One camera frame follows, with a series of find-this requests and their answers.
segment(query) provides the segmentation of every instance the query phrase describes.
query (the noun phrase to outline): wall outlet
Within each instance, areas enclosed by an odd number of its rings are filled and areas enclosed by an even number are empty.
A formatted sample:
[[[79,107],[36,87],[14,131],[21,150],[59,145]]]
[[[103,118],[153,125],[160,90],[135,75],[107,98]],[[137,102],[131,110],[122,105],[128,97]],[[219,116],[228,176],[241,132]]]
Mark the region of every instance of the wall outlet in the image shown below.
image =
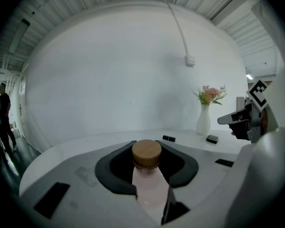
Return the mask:
[[[187,54],[185,56],[185,63],[187,66],[193,67],[195,65],[195,57]]]

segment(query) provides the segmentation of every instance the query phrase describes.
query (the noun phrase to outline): black shirt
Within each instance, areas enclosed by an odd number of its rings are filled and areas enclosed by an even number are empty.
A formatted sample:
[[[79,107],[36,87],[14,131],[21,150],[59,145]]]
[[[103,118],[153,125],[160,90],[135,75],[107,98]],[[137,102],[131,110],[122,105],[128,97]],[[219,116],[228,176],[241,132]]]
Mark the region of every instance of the black shirt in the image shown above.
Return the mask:
[[[10,103],[9,95],[7,93],[0,95],[1,111],[0,115],[5,116],[8,109],[8,104]]]

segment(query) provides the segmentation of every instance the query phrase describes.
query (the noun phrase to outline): pink liquid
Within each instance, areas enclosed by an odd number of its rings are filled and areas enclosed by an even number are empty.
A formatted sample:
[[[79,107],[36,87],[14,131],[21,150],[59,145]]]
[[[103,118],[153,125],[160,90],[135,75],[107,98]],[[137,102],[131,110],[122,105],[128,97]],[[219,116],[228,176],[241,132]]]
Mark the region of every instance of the pink liquid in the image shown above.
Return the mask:
[[[132,184],[136,186],[139,204],[160,225],[169,188],[161,170],[134,168]]]

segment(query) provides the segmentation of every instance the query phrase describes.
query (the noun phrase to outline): wooden lid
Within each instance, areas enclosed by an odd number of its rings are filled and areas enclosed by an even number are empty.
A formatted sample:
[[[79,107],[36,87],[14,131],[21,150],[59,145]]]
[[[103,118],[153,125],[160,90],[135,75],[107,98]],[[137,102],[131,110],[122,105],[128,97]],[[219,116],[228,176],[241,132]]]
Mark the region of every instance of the wooden lid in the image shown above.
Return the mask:
[[[142,168],[155,168],[160,162],[162,147],[153,140],[140,140],[132,147],[134,163]]]

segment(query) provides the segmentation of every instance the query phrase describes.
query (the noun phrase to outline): white vase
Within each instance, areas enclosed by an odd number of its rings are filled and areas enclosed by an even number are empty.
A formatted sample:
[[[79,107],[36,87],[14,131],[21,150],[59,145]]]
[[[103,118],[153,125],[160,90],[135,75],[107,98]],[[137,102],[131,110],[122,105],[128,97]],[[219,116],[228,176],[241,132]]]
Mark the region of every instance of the white vase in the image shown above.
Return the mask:
[[[201,135],[206,135],[210,130],[210,117],[209,117],[209,105],[201,104],[201,112],[196,123],[196,131]]]

